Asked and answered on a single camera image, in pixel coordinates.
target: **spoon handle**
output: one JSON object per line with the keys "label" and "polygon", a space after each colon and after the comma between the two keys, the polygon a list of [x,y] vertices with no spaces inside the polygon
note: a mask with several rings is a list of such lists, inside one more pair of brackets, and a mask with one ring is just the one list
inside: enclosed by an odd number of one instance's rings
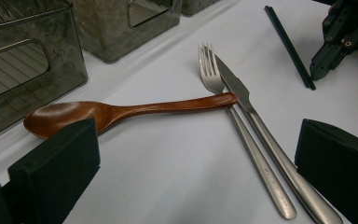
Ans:
{"label": "spoon handle", "polygon": [[120,110],[120,117],[116,118],[115,121],[120,119],[126,119],[138,115],[145,114],[157,114],[157,113],[169,113],[169,112],[190,112],[207,110],[213,108],[222,108],[237,103],[237,97],[232,92],[226,92],[214,96],[185,100],[178,102],[167,102],[150,105],[129,105],[129,106],[114,106],[114,109]]}

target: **wooden spoon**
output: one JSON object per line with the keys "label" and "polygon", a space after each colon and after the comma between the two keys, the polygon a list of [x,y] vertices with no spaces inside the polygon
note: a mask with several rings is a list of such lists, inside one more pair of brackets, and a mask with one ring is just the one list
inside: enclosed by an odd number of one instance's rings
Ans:
{"label": "wooden spoon", "polygon": [[138,115],[200,111],[236,103],[237,97],[231,92],[194,100],[151,105],[117,106],[90,101],[61,103],[36,109],[24,118],[23,124],[30,133],[49,138],[68,124],[94,117],[96,130],[101,133],[117,121]]}

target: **robotic arm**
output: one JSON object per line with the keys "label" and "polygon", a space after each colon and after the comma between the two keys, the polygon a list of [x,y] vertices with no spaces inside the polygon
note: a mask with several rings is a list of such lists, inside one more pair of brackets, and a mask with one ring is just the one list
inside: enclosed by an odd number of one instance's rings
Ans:
{"label": "robotic arm", "polygon": [[337,0],[324,19],[322,27],[324,44],[310,64],[313,80],[325,77],[346,55],[358,49],[358,0]]}

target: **metal cutlery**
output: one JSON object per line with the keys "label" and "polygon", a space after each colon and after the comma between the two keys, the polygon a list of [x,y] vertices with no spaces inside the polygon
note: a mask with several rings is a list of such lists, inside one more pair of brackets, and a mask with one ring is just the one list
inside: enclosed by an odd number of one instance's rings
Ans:
{"label": "metal cutlery", "polygon": [[[212,46],[199,46],[199,63],[202,82],[206,89],[215,93],[223,93],[224,83],[220,77],[219,69],[216,65]],[[238,130],[240,131],[243,143],[246,145],[255,167],[262,177],[268,193],[278,209],[279,214],[285,219],[296,217],[296,209],[284,191],[280,181],[271,170],[268,162],[258,148],[255,140],[243,124],[240,116],[233,106],[228,108],[232,118],[234,118]]]}
{"label": "metal cutlery", "polygon": [[230,91],[237,95],[239,105],[250,120],[258,136],[262,140],[269,154],[278,164],[281,172],[285,176],[297,198],[307,209],[311,217],[317,223],[342,223],[342,219],[337,212],[316,192],[304,177],[298,174],[296,167],[289,160],[277,141],[274,139],[263,120],[258,116],[249,100],[249,91],[243,83],[228,69],[228,67],[215,56],[216,64],[220,70],[221,77],[227,84]]}

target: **white table surface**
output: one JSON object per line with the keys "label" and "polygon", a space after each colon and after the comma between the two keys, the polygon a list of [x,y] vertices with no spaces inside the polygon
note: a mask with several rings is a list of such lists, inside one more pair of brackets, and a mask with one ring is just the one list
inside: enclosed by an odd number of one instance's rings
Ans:
{"label": "white table surface", "polygon": [[[139,105],[213,95],[202,85],[197,61],[198,44],[209,42],[249,89],[252,104],[292,161],[302,119],[358,136],[358,56],[316,81],[316,91],[306,89],[264,6],[275,9],[309,67],[323,43],[328,6],[221,0],[182,17],[117,63],[84,52],[89,82],[59,101]],[[0,135],[1,185],[8,181],[7,167],[42,141],[21,123]],[[291,221],[278,215],[226,110],[127,119],[102,134],[99,144],[101,169],[67,224],[312,223],[259,144],[297,210]]]}

